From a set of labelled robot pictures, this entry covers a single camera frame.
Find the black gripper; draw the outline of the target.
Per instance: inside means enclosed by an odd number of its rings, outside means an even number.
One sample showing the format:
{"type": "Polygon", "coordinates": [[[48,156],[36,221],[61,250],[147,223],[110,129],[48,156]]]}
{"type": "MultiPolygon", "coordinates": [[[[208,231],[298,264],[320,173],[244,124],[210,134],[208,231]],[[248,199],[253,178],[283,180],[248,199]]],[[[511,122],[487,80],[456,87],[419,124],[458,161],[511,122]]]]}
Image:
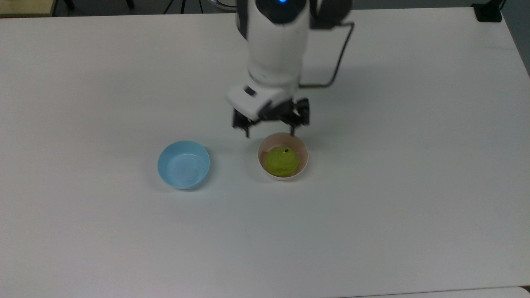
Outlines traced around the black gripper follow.
{"type": "MultiPolygon", "coordinates": [[[[290,135],[294,136],[298,127],[308,126],[310,124],[310,113],[310,102],[308,98],[301,98],[297,102],[294,102],[292,99],[278,103],[269,101],[259,110],[258,120],[282,121],[290,127],[290,135]]],[[[250,128],[254,126],[254,121],[234,109],[231,126],[236,130],[242,130],[245,137],[250,138],[250,128]]]]}

